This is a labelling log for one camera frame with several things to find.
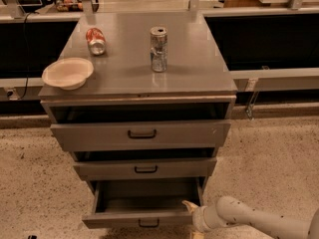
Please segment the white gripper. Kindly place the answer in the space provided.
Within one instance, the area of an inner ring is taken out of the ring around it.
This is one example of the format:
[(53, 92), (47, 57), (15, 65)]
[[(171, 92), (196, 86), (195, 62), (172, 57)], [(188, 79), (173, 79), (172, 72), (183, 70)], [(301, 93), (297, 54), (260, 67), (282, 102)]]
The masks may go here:
[(198, 206), (187, 200), (184, 200), (182, 204), (192, 214), (192, 224), (197, 230), (190, 232), (189, 239), (204, 239), (203, 233), (220, 227), (219, 217), (214, 205)]

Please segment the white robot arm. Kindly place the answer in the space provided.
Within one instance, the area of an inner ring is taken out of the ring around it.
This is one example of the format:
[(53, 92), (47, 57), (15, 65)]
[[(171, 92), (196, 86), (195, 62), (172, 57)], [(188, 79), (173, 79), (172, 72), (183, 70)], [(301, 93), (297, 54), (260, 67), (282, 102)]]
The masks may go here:
[(240, 225), (250, 226), (273, 239), (319, 239), (319, 209), (310, 221), (303, 221), (249, 207), (231, 196), (220, 197), (210, 206), (198, 206), (187, 200), (182, 203), (191, 215), (193, 239), (203, 239), (213, 229)]

